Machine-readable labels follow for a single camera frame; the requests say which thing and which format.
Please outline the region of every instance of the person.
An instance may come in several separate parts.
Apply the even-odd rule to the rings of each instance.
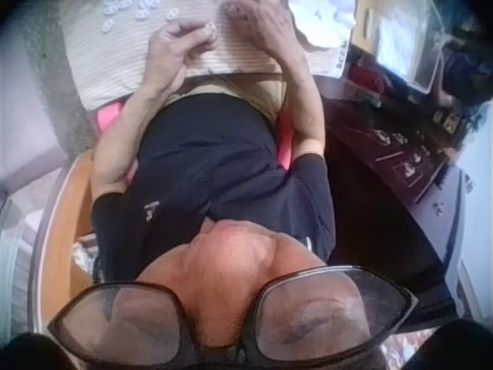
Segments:
[[[142,84],[102,134],[91,179],[105,281],[172,291],[204,348],[234,345],[261,288],[325,266],[335,243],[324,110],[289,10],[256,0],[228,0],[223,10],[282,69],[294,131],[289,170],[277,162],[272,110],[242,99],[230,81],[183,85],[187,63],[218,41],[206,21],[181,19],[151,36]],[[256,78],[255,89],[271,83]],[[134,158],[138,169],[127,183]],[[336,278],[330,299],[340,314],[324,334],[357,327],[334,348],[360,343],[369,329],[354,283]],[[341,308],[348,299],[356,302],[351,314]]]

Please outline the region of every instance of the striped cloth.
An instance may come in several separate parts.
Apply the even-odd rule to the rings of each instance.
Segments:
[[[210,19],[216,23],[220,45],[214,52],[193,62],[187,76],[230,73],[280,73],[270,57],[242,40],[221,12],[221,0],[162,0],[145,21],[136,21],[138,1],[110,17],[102,13],[101,0],[59,0],[65,47],[72,76],[83,106],[94,110],[134,92],[140,84],[147,42],[152,32],[166,22],[170,8],[179,9],[179,18]],[[102,24],[112,18],[115,25],[107,34]],[[340,78],[348,42],[338,49],[307,51],[312,74]]]

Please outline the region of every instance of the logo on shirt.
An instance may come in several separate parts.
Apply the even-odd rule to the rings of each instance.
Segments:
[[[159,206],[159,201],[155,200],[149,204],[146,204],[144,206],[144,211],[146,212],[146,222],[149,222],[153,219],[154,217],[154,212],[156,211],[156,208]]]

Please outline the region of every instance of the short sleeve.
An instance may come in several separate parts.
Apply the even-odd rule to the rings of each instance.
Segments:
[[[293,161],[290,174],[302,183],[319,219],[335,236],[334,205],[325,159],[317,154],[304,154]]]
[[[109,273],[108,262],[118,245],[116,229],[120,220],[121,203],[122,194],[108,193],[96,199],[92,205],[92,227],[98,241],[99,266],[105,276]]]

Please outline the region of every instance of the black eyeglass frame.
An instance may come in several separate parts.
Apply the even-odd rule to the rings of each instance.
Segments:
[[[262,307],[262,303],[267,294],[280,284],[285,284],[288,281],[297,280],[299,278],[305,278],[308,276],[314,276],[316,274],[324,274],[327,272],[348,272],[348,271],[362,271],[367,274],[374,275],[380,278],[385,283],[389,284],[396,291],[398,291],[402,298],[406,301],[406,307],[402,310],[401,314],[397,316],[393,321],[389,322],[383,330],[378,334],[372,335],[372,337],[361,343],[360,345],[350,348],[346,351],[339,352],[334,355],[329,355],[323,358],[315,358],[311,360],[301,360],[301,361],[278,361],[273,360],[265,356],[261,350],[258,348],[256,340],[256,318],[259,314],[259,310]],[[179,325],[179,347],[176,355],[169,361],[161,364],[155,365],[123,365],[115,362],[105,362],[88,356],[85,354],[85,350],[77,351],[75,348],[81,348],[77,341],[64,329],[62,323],[63,318],[84,298],[94,293],[94,291],[99,291],[102,289],[110,288],[144,288],[151,291],[157,291],[159,293],[168,294],[174,303],[176,309],[176,317]],[[243,323],[240,340],[235,345],[235,359],[237,360],[240,356],[240,351],[244,351],[245,361],[235,362],[241,363],[242,365],[251,365],[260,368],[318,368],[323,366],[328,366],[336,363],[342,363],[349,358],[359,358],[364,357],[371,349],[375,346],[381,344],[389,335],[395,332],[399,326],[404,322],[404,320],[412,312],[418,299],[406,288],[403,288],[393,281],[390,281],[386,277],[375,273],[365,267],[360,266],[323,266],[310,268],[303,271],[293,272],[291,274],[286,274],[284,276],[268,281],[259,291],[255,299],[253,300],[250,308],[247,312],[245,321]],[[55,338],[64,338],[65,343],[68,341],[69,345],[63,345],[70,353],[72,353],[78,359],[86,362],[87,364],[111,369],[124,369],[124,368],[134,368],[134,369],[175,369],[175,368],[185,368],[191,365],[200,364],[200,346],[192,338],[192,330],[188,319],[186,318],[185,310],[178,299],[178,296],[169,288],[141,281],[118,281],[111,283],[103,283],[98,285],[93,285],[92,287],[86,288],[84,291],[77,294],[49,323],[48,330],[53,334]]]

